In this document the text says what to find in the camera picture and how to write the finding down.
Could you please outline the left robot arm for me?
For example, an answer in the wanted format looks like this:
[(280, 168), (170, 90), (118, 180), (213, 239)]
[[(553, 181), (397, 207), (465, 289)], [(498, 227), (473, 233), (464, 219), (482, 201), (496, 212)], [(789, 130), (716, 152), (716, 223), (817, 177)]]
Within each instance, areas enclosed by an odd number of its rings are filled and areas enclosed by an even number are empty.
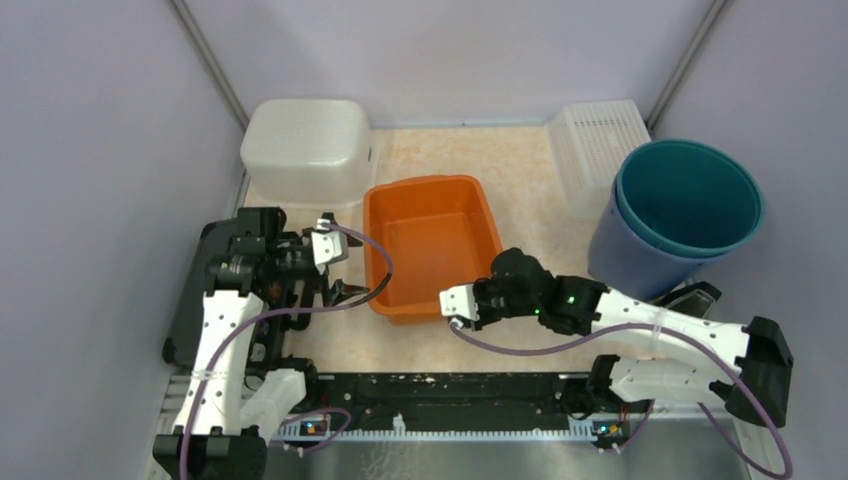
[(308, 413), (321, 397), (307, 361), (283, 361), (284, 333), (379, 294), (329, 278), (367, 235), (330, 212), (299, 232), (286, 222), (278, 207), (245, 207), (202, 233), (189, 280), (196, 307), (175, 319), (163, 347), (166, 361), (189, 368), (171, 430), (152, 449), (174, 479), (261, 478), (291, 411)]

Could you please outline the teal bucket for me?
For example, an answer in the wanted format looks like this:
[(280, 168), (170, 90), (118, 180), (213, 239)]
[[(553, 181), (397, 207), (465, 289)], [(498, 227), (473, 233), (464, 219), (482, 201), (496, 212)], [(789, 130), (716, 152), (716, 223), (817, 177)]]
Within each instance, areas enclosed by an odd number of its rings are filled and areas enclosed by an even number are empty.
[(751, 240), (764, 221), (752, 175), (703, 143), (645, 143), (623, 161), (614, 181), (619, 212), (633, 232), (671, 255), (712, 258)]

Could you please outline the small black clear box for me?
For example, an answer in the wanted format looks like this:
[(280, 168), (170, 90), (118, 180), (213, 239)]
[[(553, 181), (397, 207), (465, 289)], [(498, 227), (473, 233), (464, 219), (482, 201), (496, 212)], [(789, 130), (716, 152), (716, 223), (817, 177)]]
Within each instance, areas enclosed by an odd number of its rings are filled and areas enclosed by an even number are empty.
[(665, 295), (657, 305), (696, 318), (706, 318), (721, 296), (722, 292), (717, 287), (700, 281)]

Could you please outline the translucent white plastic tub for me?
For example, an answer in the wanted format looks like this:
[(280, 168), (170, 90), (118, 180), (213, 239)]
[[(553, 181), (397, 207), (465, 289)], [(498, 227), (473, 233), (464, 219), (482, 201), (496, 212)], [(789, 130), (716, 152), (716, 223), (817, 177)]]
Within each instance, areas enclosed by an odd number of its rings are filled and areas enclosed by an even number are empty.
[(358, 103), (273, 99), (248, 123), (240, 156), (258, 196), (302, 208), (345, 208), (376, 183), (379, 147)]

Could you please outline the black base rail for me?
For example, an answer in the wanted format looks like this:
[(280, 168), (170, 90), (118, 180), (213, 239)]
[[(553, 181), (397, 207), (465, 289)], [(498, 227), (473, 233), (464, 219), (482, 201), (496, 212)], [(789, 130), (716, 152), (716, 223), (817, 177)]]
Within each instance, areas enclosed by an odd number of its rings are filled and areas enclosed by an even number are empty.
[(325, 373), (308, 378), (294, 410), (334, 407), (334, 420), (349, 412), (353, 432), (390, 430), (396, 416), (412, 432), (529, 432), (648, 406), (590, 385), (585, 373)]

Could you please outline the orange plastic tub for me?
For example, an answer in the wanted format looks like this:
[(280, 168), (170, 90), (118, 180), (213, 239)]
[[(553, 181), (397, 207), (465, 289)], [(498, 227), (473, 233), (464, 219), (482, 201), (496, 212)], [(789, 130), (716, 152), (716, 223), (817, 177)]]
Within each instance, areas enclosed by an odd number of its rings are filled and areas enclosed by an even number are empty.
[(393, 262), (388, 286), (369, 306), (395, 326), (438, 320), (439, 293), (487, 276), (503, 250), (482, 184), (469, 175), (421, 176), (371, 188), (363, 229)]

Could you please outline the blue bucket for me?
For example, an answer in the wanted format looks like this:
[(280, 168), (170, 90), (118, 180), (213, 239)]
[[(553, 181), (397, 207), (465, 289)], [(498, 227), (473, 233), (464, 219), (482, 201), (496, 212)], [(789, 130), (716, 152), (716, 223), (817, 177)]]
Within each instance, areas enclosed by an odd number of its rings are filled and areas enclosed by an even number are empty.
[(653, 300), (671, 292), (703, 267), (724, 258), (724, 255), (681, 257), (648, 244), (625, 222), (616, 191), (612, 190), (590, 241), (588, 273), (637, 300)]

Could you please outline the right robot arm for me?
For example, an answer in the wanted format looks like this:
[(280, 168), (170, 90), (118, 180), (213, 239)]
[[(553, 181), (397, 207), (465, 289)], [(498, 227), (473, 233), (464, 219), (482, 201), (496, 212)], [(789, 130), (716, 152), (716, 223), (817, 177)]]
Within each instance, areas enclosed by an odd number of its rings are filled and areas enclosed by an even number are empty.
[(589, 404), (612, 412), (623, 402), (723, 402), (736, 418), (758, 426), (787, 422), (794, 357), (781, 327), (756, 316), (721, 323), (637, 300), (604, 283), (553, 275), (518, 248), (498, 254), (491, 274), (440, 295), (443, 314), (480, 330), (504, 318), (534, 316), (581, 342), (601, 336), (652, 354), (597, 358), (586, 385)]

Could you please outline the white perforated basket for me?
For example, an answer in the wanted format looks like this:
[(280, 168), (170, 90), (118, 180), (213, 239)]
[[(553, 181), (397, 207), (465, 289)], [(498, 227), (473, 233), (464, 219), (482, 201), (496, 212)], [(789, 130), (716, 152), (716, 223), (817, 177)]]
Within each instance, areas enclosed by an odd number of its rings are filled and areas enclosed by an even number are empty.
[(630, 99), (573, 103), (544, 124), (569, 214), (600, 218), (626, 157), (651, 141)]

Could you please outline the black case on left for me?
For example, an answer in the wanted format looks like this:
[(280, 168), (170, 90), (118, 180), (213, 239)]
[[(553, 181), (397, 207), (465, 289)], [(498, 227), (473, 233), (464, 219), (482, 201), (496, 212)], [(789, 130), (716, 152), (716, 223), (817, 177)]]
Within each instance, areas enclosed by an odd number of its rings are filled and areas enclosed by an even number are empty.
[(262, 237), (261, 223), (260, 214), (242, 209), (234, 218), (203, 227), (162, 347), (162, 358), (166, 364), (181, 370), (189, 370), (194, 365), (203, 327), (207, 265), (215, 256), (229, 253), (233, 237)]

